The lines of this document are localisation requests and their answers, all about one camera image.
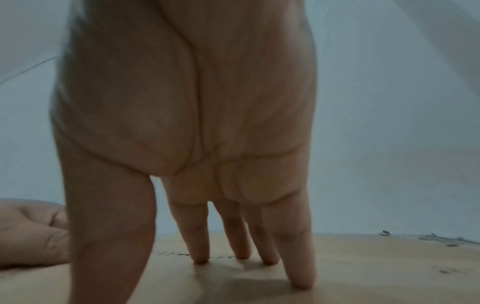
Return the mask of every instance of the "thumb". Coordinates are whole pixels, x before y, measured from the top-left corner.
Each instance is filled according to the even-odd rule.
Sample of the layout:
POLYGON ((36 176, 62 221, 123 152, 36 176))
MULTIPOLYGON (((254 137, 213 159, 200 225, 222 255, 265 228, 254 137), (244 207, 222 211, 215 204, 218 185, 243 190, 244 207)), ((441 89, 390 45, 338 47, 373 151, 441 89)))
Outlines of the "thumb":
POLYGON ((0 237, 0 266, 47 266, 70 261, 68 231, 35 222, 11 227, 0 237))

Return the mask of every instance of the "light wood surface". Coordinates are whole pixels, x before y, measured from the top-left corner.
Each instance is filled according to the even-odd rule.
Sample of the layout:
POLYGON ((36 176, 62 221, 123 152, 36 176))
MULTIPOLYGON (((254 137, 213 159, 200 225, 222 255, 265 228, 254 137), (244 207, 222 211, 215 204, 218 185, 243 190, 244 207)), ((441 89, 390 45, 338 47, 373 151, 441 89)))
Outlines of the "light wood surface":
MULTIPOLYGON (((480 246, 418 237, 318 235, 318 280, 311 291, 290 287, 282 266, 257 255, 232 257, 211 235, 211 262, 194 266, 178 236, 163 237, 130 303, 480 303, 480 246)), ((0 272, 0 303, 63 304, 68 265, 0 272)))

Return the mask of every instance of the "white backdrop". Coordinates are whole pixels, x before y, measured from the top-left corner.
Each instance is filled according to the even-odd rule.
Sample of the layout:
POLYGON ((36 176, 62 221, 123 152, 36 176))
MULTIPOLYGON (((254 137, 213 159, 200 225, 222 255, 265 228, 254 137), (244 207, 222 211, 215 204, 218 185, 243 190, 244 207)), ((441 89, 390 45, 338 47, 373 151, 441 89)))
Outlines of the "white backdrop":
MULTIPOLYGON (((48 0, 11 17, 9 6, 30 2, 0 4, 0 79, 55 55, 67 6, 48 0)), ((480 3, 312 0, 307 9, 320 73, 315 231, 480 239, 480 3)), ((0 197, 63 201, 47 120, 53 78, 48 62, 0 86, 0 197)), ((158 233, 174 232, 157 186, 158 233)), ((222 229, 216 215, 210 228, 222 229)))

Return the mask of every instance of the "hand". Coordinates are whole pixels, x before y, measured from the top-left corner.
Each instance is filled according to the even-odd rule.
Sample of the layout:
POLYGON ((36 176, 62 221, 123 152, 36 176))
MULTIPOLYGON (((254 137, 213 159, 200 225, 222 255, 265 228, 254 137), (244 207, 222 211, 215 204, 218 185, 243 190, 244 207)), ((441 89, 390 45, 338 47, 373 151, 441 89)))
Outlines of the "hand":
POLYGON ((67 228, 62 205, 0 199, 0 267, 68 263, 67 228))
POLYGON ((250 256, 250 235, 266 264, 283 259, 293 285, 314 283, 307 178, 317 83, 304 9, 207 2, 74 7, 51 114, 71 303, 129 298, 155 237, 151 175, 194 262, 209 259, 212 201, 237 258, 250 256))

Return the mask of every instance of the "wooden surface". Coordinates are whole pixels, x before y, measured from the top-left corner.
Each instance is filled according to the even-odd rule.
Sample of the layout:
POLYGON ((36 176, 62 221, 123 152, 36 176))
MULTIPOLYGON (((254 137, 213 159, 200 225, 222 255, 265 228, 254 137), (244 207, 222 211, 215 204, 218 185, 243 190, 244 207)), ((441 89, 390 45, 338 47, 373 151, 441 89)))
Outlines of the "wooden surface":
MULTIPOLYGON (((318 280, 290 287, 282 266, 239 262, 221 234, 208 265, 193 266, 178 236, 159 239, 130 303, 480 303, 480 246, 397 236, 319 235, 318 280)), ((0 272, 0 303, 63 304, 68 265, 0 272)))

